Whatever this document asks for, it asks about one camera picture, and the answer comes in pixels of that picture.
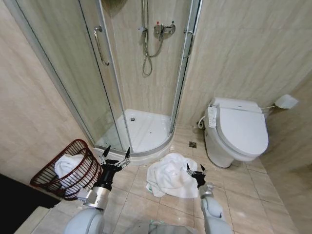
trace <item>toilet bowl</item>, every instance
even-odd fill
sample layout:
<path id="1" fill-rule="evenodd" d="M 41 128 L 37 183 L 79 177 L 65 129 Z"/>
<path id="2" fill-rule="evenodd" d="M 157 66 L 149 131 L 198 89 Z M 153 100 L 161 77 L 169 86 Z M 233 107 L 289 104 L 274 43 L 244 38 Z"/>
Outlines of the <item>toilet bowl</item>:
<path id="1" fill-rule="evenodd" d="M 227 168 L 234 160 L 252 161 L 268 147 L 265 118 L 257 103 L 229 98 L 214 98 L 216 126 L 208 125 L 205 112 L 205 143 L 209 159 Z"/>

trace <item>white towel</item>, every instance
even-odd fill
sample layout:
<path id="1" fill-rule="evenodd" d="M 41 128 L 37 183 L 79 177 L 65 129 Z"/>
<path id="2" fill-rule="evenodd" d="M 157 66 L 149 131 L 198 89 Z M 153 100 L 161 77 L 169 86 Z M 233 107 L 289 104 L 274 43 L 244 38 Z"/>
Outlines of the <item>white towel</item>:
<path id="1" fill-rule="evenodd" d="M 197 163 L 194 160 L 181 154 L 168 154 L 148 168 L 146 188 L 157 197 L 165 194 L 180 198 L 197 197 L 197 182 L 186 173 L 187 163 L 191 170 L 197 170 Z"/>
<path id="2" fill-rule="evenodd" d="M 83 155 L 63 155 L 59 158 L 58 161 L 56 161 L 54 165 L 54 171 L 58 175 L 59 178 L 62 178 L 66 176 L 68 173 L 70 173 L 73 169 L 75 169 L 78 164 L 82 161 Z M 76 183 L 81 177 L 83 176 L 80 172 L 74 172 L 71 174 L 67 182 L 61 181 L 63 188 L 67 188 L 69 186 L 68 180 L 71 181 L 71 184 Z M 75 190 L 67 189 L 66 194 L 71 194 L 72 192 L 75 192 Z"/>

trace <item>toilet control panel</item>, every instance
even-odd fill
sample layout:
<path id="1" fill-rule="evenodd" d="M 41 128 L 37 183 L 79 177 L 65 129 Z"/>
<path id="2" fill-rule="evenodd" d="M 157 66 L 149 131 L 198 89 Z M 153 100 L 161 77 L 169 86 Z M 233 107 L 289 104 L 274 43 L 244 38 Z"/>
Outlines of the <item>toilet control panel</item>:
<path id="1" fill-rule="evenodd" d="M 216 112 L 217 109 L 214 106 L 208 106 L 208 127 L 216 127 Z"/>

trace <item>laundry basket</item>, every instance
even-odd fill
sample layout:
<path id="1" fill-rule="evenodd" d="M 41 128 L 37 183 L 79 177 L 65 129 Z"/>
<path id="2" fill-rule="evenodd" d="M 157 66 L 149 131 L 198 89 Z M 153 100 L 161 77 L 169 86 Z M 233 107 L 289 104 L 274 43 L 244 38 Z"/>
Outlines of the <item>laundry basket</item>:
<path id="1" fill-rule="evenodd" d="M 80 154 L 84 157 L 80 164 L 69 174 L 59 178 L 54 171 L 54 165 L 64 154 L 72 156 Z M 65 200 L 75 200 L 81 188 L 92 188 L 101 175 L 101 170 L 100 164 L 88 148 L 87 143 L 81 139 L 76 139 L 42 168 L 30 180 L 30 184 L 54 193 Z"/>

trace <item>toilet lid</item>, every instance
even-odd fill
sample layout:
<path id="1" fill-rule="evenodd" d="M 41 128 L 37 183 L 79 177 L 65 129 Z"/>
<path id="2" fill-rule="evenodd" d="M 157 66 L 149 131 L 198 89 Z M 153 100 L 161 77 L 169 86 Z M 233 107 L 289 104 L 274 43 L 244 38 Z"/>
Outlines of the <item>toilet lid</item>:
<path id="1" fill-rule="evenodd" d="M 268 133 L 262 113 L 218 109 L 217 131 L 222 140 L 233 150 L 258 156 L 268 147 Z"/>

